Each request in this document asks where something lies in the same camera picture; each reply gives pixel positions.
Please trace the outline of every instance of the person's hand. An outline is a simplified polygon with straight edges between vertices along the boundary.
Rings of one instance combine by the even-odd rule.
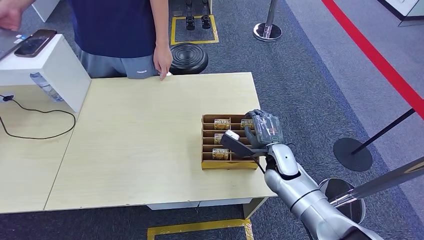
[[[170,70],[173,61],[170,46],[168,44],[156,45],[153,53],[154,67],[160,73],[160,80],[163,80]]]
[[[18,31],[22,12],[33,2],[34,0],[0,0],[0,28]]]

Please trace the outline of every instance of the gray shorts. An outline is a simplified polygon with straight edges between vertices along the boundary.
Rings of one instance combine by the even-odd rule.
[[[145,79],[157,76],[153,55],[136,58],[119,58],[93,55],[77,47],[76,55],[88,75],[93,79],[120,78]]]

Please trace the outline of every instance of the cardboard box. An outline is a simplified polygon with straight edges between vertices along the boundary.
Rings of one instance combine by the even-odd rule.
[[[215,140],[215,134],[224,134],[226,129],[215,129],[216,119],[229,119],[229,129],[240,136],[239,141],[250,146],[248,139],[246,138],[245,131],[241,129],[242,119],[245,119],[244,115],[227,115],[227,114],[206,114],[202,116],[202,144],[201,144],[201,168],[205,169],[248,169],[255,170],[258,165],[251,157],[239,157],[231,150],[228,150],[228,159],[214,159],[213,149],[225,149],[224,146],[217,143]]]

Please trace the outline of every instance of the water bottle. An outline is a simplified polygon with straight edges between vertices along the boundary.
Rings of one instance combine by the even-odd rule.
[[[59,93],[53,89],[53,87],[44,79],[39,73],[31,73],[29,77],[36,83],[54,102],[62,102],[64,99]]]

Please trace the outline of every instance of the red stripe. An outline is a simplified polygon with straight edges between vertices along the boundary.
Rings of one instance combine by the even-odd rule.
[[[357,29],[334,0],[322,0],[337,22],[405,101],[424,119],[424,100]]]

